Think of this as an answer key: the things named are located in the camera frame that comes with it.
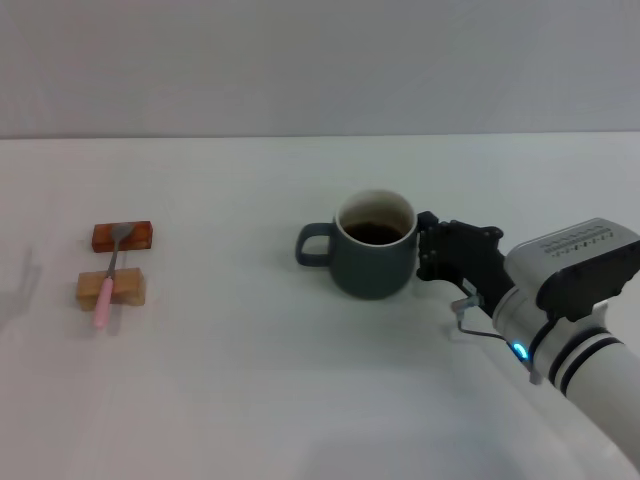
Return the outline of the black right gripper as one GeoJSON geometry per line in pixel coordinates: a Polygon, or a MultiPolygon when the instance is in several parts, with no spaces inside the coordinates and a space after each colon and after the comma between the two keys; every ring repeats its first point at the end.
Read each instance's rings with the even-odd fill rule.
{"type": "Polygon", "coordinates": [[[470,283],[483,299],[481,309],[492,317],[504,295],[514,283],[504,269],[499,251],[503,232],[497,227],[477,227],[458,221],[442,222],[431,211],[417,215],[418,269],[422,281],[444,280],[470,293],[470,283]]]}

